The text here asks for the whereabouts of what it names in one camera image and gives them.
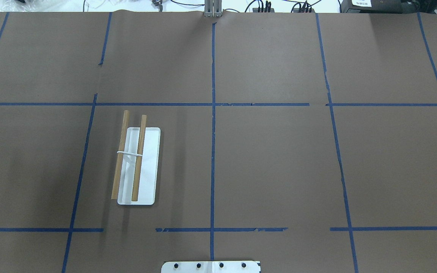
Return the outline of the white wood towel rack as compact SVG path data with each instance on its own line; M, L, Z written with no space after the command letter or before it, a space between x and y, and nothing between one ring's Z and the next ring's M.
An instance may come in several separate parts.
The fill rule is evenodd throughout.
M124 110L111 199L121 206L152 206L156 202L161 130L129 126L130 111Z

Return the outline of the black power strip left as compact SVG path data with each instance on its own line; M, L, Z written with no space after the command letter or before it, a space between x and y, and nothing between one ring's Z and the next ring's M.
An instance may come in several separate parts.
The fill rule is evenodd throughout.
M269 0L256 0L257 7L250 6L253 13L272 13L274 9L272 8L272 2Z

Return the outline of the black power strip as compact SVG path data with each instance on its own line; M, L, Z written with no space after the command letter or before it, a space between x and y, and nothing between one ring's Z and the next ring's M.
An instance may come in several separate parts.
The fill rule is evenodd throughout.
M272 8L272 2L269 0L256 0L257 7L250 6L253 13L272 13L274 9Z
M313 6L308 2L295 2L290 10L291 13L313 13Z

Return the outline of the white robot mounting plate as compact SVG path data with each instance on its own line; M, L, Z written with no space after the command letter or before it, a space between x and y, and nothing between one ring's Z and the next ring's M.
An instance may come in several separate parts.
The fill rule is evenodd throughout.
M162 273L260 273L261 264L253 260L231 261L170 261L161 267Z

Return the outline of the black power strip right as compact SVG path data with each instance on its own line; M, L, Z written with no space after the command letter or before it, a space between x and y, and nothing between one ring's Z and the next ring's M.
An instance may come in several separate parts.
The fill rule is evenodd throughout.
M295 2L290 10L291 13L313 13L313 6L308 2Z

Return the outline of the black box with label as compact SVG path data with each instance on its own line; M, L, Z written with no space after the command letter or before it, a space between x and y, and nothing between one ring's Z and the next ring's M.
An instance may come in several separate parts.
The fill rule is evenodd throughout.
M411 14L432 13L437 0L342 0L341 13Z

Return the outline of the grey aluminium frame post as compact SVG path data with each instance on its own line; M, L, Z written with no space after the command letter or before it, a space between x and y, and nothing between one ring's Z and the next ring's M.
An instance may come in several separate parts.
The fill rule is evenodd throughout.
M223 15L222 0L204 1L205 17L222 17L222 15Z

